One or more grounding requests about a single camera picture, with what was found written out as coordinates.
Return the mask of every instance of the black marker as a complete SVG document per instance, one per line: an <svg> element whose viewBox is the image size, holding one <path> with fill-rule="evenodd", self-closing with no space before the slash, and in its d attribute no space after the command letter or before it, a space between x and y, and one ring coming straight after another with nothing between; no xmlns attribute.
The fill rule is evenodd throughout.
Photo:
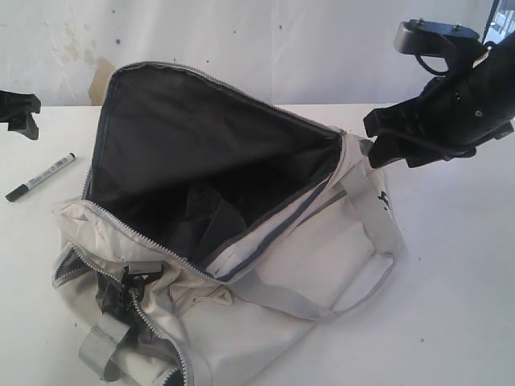
<svg viewBox="0 0 515 386"><path fill-rule="evenodd" d="M54 163L52 166L50 166L48 169L46 169L43 173L40 175L36 175L32 180L30 180L28 183L24 183L14 189L11 193L6 195L7 201L14 202L17 199L19 199L22 195L27 193L29 190L34 188L35 186L41 184L45 179L50 177L51 175L54 175L59 170L63 169L65 166L72 163L72 161L75 160L75 154L70 153L66 157L60 159L56 163Z"/></svg>

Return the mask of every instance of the black lining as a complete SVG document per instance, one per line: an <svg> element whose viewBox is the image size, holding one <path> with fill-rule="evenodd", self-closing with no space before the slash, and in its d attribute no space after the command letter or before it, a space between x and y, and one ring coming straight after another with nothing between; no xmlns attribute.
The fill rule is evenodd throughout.
<svg viewBox="0 0 515 386"><path fill-rule="evenodd" d="M204 269L324 181L341 146L198 74L139 64L109 83L84 197Z"/></svg>

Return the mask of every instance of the white table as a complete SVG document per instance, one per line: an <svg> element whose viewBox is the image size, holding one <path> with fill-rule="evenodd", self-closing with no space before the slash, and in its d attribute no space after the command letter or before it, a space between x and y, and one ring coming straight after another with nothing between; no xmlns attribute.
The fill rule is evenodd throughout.
<svg viewBox="0 0 515 386"><path fill-rule="evenodd" d="M363 134L371 105L287 106ZM16 203L0 199L0 380L104 384L77 358L84 333L52 288L52 203L80 194L99 109L43 108L40 139L0 129L5 195L68 152L79 159ZM409 249L356 312L318 326L252 386L515 384L515 135L468 160L387 167Z"/></svg>

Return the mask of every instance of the open bag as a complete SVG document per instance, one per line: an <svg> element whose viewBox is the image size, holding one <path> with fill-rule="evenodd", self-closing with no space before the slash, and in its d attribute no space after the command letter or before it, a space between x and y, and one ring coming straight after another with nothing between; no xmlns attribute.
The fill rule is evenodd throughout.
<svg viewBox="0 0 515 386"><path fill-rule="evenodd" d="M364 145L190 68L117 70L84 193L52 209L79 357L105 381L241 386L366 301L402 238Z"/></svg>

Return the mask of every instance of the gray strap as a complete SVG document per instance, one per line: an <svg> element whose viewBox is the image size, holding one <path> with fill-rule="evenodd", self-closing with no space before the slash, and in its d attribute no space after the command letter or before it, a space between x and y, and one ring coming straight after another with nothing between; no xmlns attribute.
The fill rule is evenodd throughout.
<svg viewBox="0 0 515 386"><path fill-rule="evenodd" d="M106 382L120 378L120 369L111 361L130 327L105 312L80 345L79 358Z"/></svg>
<svg viewBox="0 0 515 386"><path fill-rule="evenodd" d="M355 165L342 178L340 184L347 192L347 199L350 200L356 216L363 224L369 239L376 248L376 252L391 260L391 264L370 291L345 310L333 311L312 302L292 289L267 285L254 270L230 286L230 289L237 296L247 302L282 311L297 318L327 323L356 309L381 288L391 274L395 266L395 255L402 246L400 232L389 213L385 211L382 202L378 199L373 184L366 176L363 162Z"/></svg>
<svg viewBox="0 0 515 386"><path fill-rule="evenodd" d="M256 271L245 275L242 280L231 285L230 289L247 302L281 311L296 318L317 323L330 323L365 303L381 288L395 266L395 258L387 257L391 259L391 263L370 291L352 306L340 311L333 311L316 304L292 289L268 285L261 280Z"/></svg>

